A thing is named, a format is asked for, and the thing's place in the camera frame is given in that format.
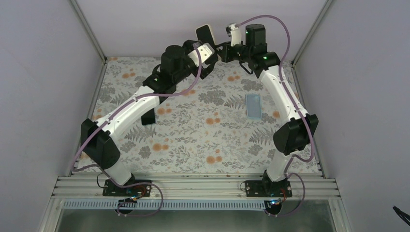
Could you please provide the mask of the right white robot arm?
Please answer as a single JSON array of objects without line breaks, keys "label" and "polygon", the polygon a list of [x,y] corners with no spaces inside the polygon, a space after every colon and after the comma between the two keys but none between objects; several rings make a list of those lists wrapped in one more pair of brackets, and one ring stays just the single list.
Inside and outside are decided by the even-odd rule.
[{"label": "right white robot arm", "polygon": [[259,184],[266,196],[273,197],[280,189],[287,187],[287,179],[291,175],[288,169],[294,159],[302,162],[310,162],[313,159],[314,148],[307,159],[297,152],[310,144],[319,120],[316,115],[308,113],[292,92],[284,77],[278,55],[267,50],[264,25],[247,25],[244,41],[241,39],[239,24],[228,25],[226,31],[231,41],[220,45],[221,60],[226,63],[233,60],[239,61],[240,64],[247,63],[248,67],[244,70],[260,79],[269,91],[283,121],[282,127],[273,135],[273,142],[279,154],[272,158]]}]

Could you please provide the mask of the light blue phone case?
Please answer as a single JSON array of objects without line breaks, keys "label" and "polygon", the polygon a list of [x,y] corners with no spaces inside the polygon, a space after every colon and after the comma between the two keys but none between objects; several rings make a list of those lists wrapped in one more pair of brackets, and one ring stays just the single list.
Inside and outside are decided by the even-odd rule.
[{"label": "light blue phone case", "polygon": [[247,94],[245,97],[247,117],[250,119],[262,119],[262,106],[259,94]]}]

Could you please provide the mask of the blue-green smartphone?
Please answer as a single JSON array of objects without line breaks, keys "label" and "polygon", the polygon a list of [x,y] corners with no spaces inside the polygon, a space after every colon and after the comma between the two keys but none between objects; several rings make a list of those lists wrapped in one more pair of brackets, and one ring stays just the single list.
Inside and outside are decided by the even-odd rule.
[{"label": "blue-green smartphone", "polygon": [[141,116],[141,124],[143,126],[153,125],[156,123],[155,109],[151,109]]}]

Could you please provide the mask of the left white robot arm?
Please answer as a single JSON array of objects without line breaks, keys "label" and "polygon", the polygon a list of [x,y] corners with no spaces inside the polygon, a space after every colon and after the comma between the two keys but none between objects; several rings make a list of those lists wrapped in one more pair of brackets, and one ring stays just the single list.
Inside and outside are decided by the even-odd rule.
[{"label": "left white robot arm", "polygon": [[206,61],[217,60],[215,48],[209,43],[187,40],[183,46],[168,46],[160,64],[131,97],[107,115],[95,121],[86,119],[82,122],[81,146],[76,158],[86,153],[111,179],[121,195],[130,195],[135,183],[131,180],[132,173],[120,161],[117,146],[120,135],[167,98],[178,96],[178,83],[194,75],[192,85],[183,91],[189,92],[200,78],[210,73],[211,66],[207,66]]}]

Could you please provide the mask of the phone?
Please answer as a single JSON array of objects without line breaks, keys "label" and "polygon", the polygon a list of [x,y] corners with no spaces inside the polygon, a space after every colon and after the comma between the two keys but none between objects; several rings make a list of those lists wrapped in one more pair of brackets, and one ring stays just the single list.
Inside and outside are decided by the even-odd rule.
[{"label": "phone", "polygon": [[209,43],[212,47],[215,47],[213,31],[209,24],[204,24],[198,27],[195,30],[195,33],[199,41],[203,42],[204,44]]}]

